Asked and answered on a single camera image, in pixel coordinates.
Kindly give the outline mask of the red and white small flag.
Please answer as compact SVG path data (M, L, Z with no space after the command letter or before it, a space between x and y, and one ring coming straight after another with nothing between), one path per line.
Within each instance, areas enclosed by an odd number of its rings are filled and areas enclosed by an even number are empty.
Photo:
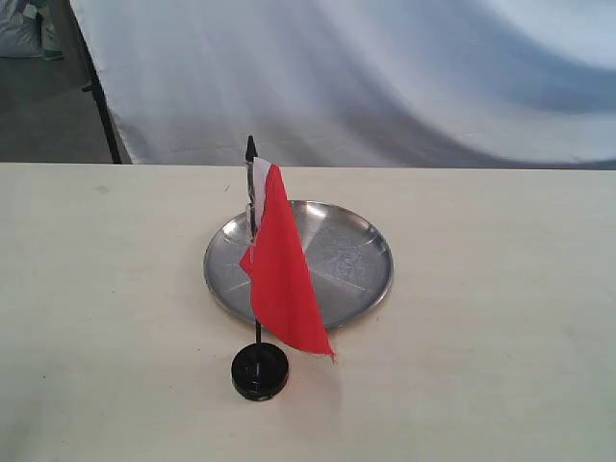
M260 158L249 137L256 234L240 266L250 279L256 320L284 344L332 357L305 253L280 168Z

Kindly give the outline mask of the small black round lid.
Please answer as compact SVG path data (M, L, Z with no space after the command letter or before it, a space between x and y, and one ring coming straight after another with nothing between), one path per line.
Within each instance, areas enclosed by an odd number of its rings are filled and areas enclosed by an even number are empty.
M236 391L252 401L272 399L286 385L289 361L284 351L270 343L254 343L242 348L231 365Z

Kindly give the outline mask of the round silver metal plate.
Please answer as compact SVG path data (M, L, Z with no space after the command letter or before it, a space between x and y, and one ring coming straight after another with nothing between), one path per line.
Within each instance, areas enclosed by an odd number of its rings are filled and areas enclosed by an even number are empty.
M394 259L387 241L366 219L340 206L313 200L290 202L326 329L367 314L387 295ZM254 323L249 278L240 267L249 244L245 213L230 219L211 239L204 279L219 306Z

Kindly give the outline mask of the white backdrop cloth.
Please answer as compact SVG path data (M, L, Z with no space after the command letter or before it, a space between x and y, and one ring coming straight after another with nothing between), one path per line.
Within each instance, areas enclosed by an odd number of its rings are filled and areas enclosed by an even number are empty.
M75 1L136 164L615 166L611 1Z

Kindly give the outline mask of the black backdrop stand pole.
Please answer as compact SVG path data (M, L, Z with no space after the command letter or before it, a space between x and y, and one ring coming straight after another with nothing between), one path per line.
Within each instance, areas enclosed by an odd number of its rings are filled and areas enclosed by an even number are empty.
M82 93L88 93L94 102L95 108L98 113L100 124L105 136L105 140L109 149L111 161L114 165L122 165L122 156L120 153L118 141L116 139L115 126L112 121L112 116L109 112L109 106L105 92L102 88L99 76L97 74L89 47L84 38L83 32L79 25L76 13L72 6L72 2L67 2L73 28L75 30L77 38L78 56L81 61L81 67L85 74L86 83L81 86Z

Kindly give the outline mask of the white sack with green print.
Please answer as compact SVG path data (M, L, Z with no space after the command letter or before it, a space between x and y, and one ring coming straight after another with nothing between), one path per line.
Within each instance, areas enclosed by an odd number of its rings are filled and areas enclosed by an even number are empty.
M1 57L64 57L48 1L1 0Z

